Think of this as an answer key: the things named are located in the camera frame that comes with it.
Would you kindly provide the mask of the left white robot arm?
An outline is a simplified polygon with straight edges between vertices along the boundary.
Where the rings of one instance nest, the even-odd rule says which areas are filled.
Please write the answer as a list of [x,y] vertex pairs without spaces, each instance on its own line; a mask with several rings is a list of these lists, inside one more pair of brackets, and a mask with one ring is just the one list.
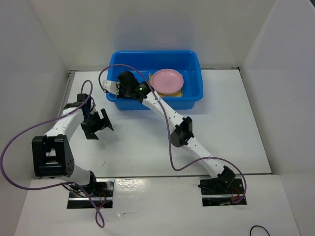
[[80,126],[88,140],[98,140],[97,131],[105,128],[114,130],[105,109],[101,118],[94,100],[86,93],[77,94],[77,101],[63,108],[63,117],[43,136],[31,142],[34,173],[40,178],[57,178],[75,182],[86,196],[98,191],[96,177],[92,171],[75,165],[69,141]]

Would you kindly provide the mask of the orange plastic plate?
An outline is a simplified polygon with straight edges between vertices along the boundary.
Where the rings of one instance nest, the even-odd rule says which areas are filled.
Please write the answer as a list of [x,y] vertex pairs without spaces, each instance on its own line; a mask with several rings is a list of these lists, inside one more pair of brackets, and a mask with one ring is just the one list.
[[181,89],[175,93],[162,93],[158,91],[158,94],[161,97],[183,97],[183,90]]

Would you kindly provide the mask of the pink plastic plate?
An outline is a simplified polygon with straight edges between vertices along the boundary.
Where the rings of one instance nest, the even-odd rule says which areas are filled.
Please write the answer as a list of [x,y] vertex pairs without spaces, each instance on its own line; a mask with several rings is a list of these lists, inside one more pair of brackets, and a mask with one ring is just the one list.
[[184,78],[174,69],[161,69],[153,74],[151,86],[157,92],[175,93],[183,88]]

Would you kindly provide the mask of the woven bamboo mat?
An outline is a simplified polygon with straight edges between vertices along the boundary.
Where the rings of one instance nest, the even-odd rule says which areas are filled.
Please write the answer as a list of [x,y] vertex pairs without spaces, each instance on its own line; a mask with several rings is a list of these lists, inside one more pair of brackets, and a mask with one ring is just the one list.
[[[150,85],[152,85],[152,76],[153,75],[151,73],[149,73],[148,76],[149,76],[149,83],[150,83]],[[179,91],[177,91],[176,93],[173,93],[173,94],[163,94],[160,92],[158,92],[158,94],[160,97],[183,97],[184,96],[183,89],[180,89]]]

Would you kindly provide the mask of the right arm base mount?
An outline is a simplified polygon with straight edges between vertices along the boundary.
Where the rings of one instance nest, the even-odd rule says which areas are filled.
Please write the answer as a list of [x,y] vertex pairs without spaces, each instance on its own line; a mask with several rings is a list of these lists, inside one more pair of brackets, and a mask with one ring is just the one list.
[[238,201],[244,193],[244,186],[241,178],[236,178],[229,189],[219,190],[215,187],[215,182],[211,178],[201,177],[198,188],[201,191],[203,207],[222,207],[247,204],[246,197],[244,197],[240,202],[234,202]]

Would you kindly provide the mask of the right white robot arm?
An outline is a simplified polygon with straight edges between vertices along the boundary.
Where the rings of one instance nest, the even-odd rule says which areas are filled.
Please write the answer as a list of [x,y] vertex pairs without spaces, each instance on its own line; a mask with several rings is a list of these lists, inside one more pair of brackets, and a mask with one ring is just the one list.
[[[179,172],[199,162],[213,179],[212,188],[221,193],[227,193],[233,187],[236,175],[228,166],[214,159],[195,138],[193,134],[193,121],[190,117],[184,117],[177,113],[159,96],[147,81],[138,82],[131,71],[127,70],[120,73],[118,81],[119,91],[126,97],[138,101],[165,120],[170,164],[173,170]],[[172,147],[184,149],[193,155],[194,160],[181,168],[176,168],[172,159]]]

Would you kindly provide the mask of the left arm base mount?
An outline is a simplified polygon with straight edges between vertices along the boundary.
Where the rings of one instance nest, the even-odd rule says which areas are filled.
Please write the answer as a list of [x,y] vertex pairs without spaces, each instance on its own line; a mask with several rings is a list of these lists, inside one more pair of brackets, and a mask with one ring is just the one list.
[[[92,185],[84,185],[82,188],[88,193],[98,208],[112,208],[114,183],[115,180],[113,178],[99,178]],[[89,198],[78,186],[71,184],[65,185],[64,188],[69,192],[68,209],[93,208]]]

